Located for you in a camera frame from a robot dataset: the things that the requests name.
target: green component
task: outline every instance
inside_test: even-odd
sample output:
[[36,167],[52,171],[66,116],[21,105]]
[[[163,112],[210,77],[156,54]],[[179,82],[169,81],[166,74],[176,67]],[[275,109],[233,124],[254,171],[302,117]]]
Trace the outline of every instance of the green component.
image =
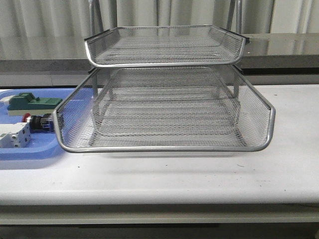
[[7,109],[8,111],[54,109],[61,101],[60,98],[39,98],[32,93],[20,93],[10,99]]

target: metal mesh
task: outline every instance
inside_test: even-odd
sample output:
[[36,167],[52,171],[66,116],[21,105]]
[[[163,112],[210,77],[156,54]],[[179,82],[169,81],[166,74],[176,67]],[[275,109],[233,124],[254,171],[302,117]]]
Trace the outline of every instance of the metal mesh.
[[251,151],[267,141],[271,107],[231,67],[121,69],[100,78],[96,97],[89,79],[56,110],[61,143],[74,151]]
[[86,41],[88,58],[98,67],[230,64],[244,43],[213,26],[122,27]]

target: stacked letter tray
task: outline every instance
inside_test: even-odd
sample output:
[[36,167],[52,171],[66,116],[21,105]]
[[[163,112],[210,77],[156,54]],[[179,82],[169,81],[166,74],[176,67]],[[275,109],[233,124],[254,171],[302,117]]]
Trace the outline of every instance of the stacked letter tray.
[[100,69],[53,113],[65,150],[257,151],[270,143],[275,109],[230,65],[244,37],[214,26],[120,27],[85,44]]

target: countertop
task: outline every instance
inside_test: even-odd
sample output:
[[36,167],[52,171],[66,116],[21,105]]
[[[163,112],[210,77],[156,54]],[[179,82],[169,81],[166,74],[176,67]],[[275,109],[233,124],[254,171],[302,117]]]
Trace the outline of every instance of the countertop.
[[257,89],[277,113],[263,151],[2,160],[0,205],[319,203],[319,85]]
[[[245,34],[242,69],[318,68],[319,33]],[[0,38],[0,72],[87,71],[84,40],[74,37]]]

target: blue plastic tray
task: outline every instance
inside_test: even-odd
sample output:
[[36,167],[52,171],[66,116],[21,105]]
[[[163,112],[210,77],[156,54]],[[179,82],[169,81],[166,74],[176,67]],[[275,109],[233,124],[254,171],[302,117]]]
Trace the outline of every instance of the blue plastic tray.
[[[0,99],[17,95],[21,92],[32,92],[36,97],[66,98],[73,92],[73,88],[54,89],[17,89],[0,92]],[[21,122],[22,116],[9,116],[6,106],[0,103],[0,123]],[[0,148],[1,160],[44,159],[63,152],[56,140],[55,133],[34,132],[26,148]]]

